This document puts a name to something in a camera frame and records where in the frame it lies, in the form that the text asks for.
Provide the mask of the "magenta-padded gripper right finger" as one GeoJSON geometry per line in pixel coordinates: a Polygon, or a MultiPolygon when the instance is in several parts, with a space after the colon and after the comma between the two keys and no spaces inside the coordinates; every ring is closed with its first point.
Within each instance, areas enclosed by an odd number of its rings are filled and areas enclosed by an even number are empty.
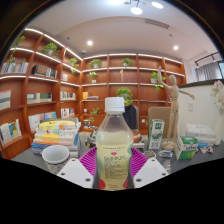
{"type": "Polygon", "coordinates": [[[155,157],[147,158],[135,148],[131,151],[131,176],[135,188],[143,187],[168,175],[155,157]]]}

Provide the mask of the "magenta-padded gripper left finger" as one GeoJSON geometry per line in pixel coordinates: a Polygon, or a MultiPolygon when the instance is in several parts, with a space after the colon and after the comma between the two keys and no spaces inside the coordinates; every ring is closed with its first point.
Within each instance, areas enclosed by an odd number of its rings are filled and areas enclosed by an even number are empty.
{"type": "Polygon", "coordinates": [[[70,159],[59,171],[58,176],[84,188],[92,188],[96,174],[96,151],[94,147],[80,158],[70,159]]]}

